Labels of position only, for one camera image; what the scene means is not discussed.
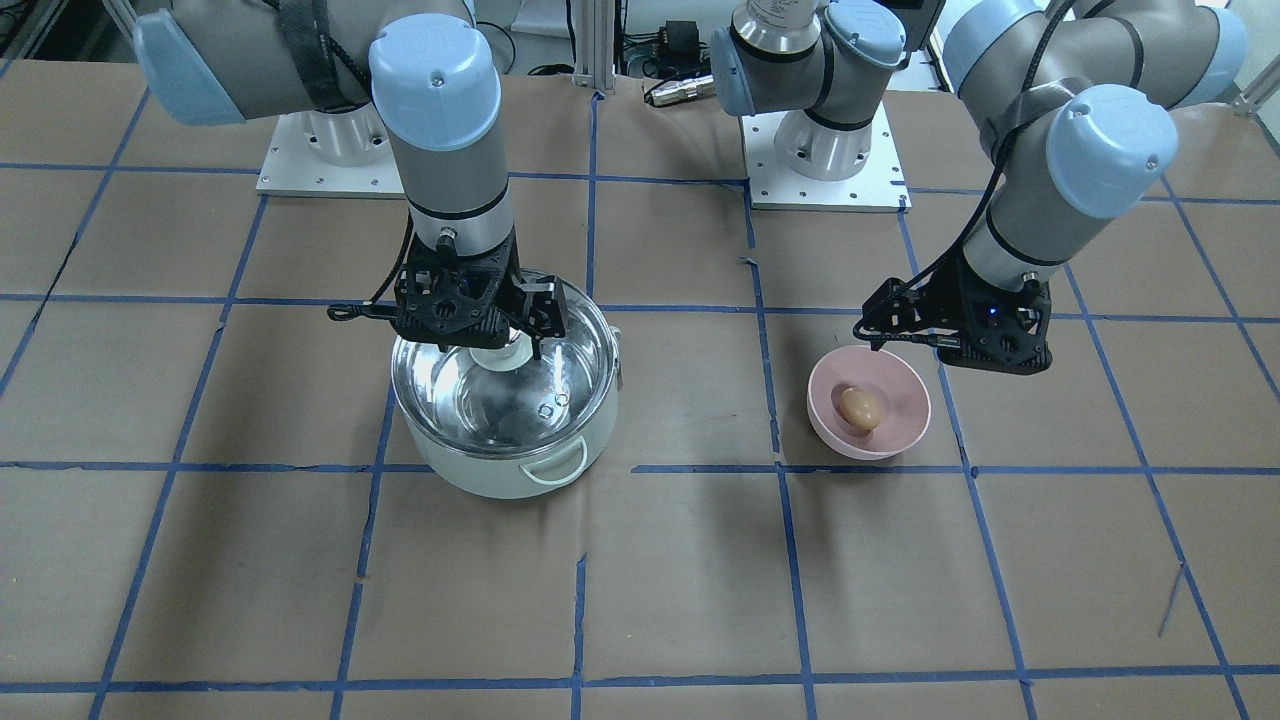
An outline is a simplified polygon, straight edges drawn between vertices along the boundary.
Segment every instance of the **brown egg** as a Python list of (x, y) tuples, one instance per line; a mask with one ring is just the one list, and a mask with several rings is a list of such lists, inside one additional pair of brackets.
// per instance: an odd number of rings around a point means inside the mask
[(879, 400), (865, 389), (851, 387), (840, 393), (840, 415), (863, 432), (874, 430), (884, 418)]

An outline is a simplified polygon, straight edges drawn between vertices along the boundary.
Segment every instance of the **white mounting plate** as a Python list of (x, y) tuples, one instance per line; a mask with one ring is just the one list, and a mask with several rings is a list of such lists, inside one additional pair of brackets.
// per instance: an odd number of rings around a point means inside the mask
[(751, 178), (751, 206), (762, 210), (897, 213), (911, 206), (884, 105), (872, 119), (872, 151), (846, 181), (815, 181), (786, 167), (773, 152), (773, 133), (786, 113), (742, 118), (742, 154)]
[(390, 143), (374, 149), (370, 160), (356, 168), (326, 163), (307, 141), (302, 113), (280, 115), (262, 160), (262, 173), (257, 177), (257, 192), (291, 197), (403, 199), (404, 188)]

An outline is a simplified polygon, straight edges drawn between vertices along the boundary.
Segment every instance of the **pot lid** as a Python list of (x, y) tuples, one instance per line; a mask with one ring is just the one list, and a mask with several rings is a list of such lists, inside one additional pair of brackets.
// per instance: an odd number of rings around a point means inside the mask
[(576, 434), (613, 382), (618, 348), (599, 307), (558, 282), (568, 310), (566, 334), (544, 340), (540, 359), (520, 363), (530, 355), (522, 334), (506, 351), (442, 352), (397, 340), (392, 379), (410, 423), (445, 447), (486, 459), (531, 455)]

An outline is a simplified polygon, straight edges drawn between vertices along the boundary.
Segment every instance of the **light blue joint cap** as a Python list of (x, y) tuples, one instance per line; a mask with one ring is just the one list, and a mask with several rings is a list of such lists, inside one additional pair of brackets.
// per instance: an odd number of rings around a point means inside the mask
[(956, 92), (964, 86), (964, 78), (969, 77), (969, 70), (978, 64), (982, 54), (1006, 29), (1039, 12), (1034, 0), (984, 0), (956, 20), (942, 47), (942, 64), (946, 65)]
[(881, 68), (896, 68), (906, 56), (906, 31), (892, 10), (874, 0), (842, 0), (827, 8), (831, 37)]
[(428, 13), (388, 24), (369, 47), (369, 69), (383, 122), (415, 147), (461, 150), (498, 120), (489, 42), (463, 19)]
[(1244, 56), (1249, 53), (1249, 35), (1240, 17), (1222, 8), (1206, 9), (1217, 15), (1217, 49), (1213, 50), (1213, 59), (1208, 61), (1204, 77), (1175, 108), (1199, 105), (1222, 95), (1235, 81), (1235, 74), (1240, 72)]
[(137, 19), (133, 51), (151, 92), (179, 123), (225, 126), (244, 122), (227, 88), (169, 10), (156, 10)]
[(1062, 197), (1091, 218), (1117, 218), (1178, 155), (1178, 128), (1160, 105), (1119, 85), (1096, 85), (1059, 110), (1046, 141)]
[(737, 47), (727, 28), (712, 32), (712, 77), (716, 79), (716, 97), (726, 113), (736, 118), (755, 114), (751, 88), (737, 56)]

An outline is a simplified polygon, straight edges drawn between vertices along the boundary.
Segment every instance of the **pink bowl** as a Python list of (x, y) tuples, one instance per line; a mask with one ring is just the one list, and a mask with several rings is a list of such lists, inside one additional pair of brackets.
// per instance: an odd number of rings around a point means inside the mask
[[(850, 387), (872, 393), (883, 409), (883, 420), (869, 433), (837, 410), (840, 393)], [(809, 374), (806, 405), (818, 437), (856, 460), (883, 460), (910, 448), (924, 437), (933, 414), (920, 375), (897, 355), (865, 345), (837, 347), (818, 360)]]

